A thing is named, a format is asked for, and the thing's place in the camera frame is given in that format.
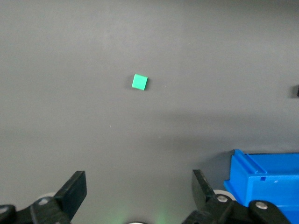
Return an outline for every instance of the blue container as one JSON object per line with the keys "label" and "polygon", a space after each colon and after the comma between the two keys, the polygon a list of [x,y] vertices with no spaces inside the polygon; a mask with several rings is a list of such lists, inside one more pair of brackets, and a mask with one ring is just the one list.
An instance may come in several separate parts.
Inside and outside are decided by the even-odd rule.
{"label": "blue container", "polygon": [[235,150],[224,186],[237,202],[275,204],[292,224],[299,224],[299,154],[244,154]]}

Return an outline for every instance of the green cube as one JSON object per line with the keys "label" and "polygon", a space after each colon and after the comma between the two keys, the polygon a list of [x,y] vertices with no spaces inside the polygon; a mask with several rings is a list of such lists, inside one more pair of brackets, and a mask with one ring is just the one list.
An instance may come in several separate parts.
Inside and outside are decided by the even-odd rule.
{"label": "green cube", "polygon": [[147,77],[135,74],[132,87],[135,89],[144,90],[147,81],[148,81]]}

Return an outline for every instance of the gray table surface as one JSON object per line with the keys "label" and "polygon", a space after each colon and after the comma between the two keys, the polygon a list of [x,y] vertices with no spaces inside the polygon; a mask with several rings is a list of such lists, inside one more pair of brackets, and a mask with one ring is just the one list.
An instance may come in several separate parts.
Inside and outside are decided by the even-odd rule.
{"label": "gray table surface", "polygon": [[297,1],[3,0],[0,51],[0,204],[85,170],[74,224],[180,224],[192,169],[299,150]]}

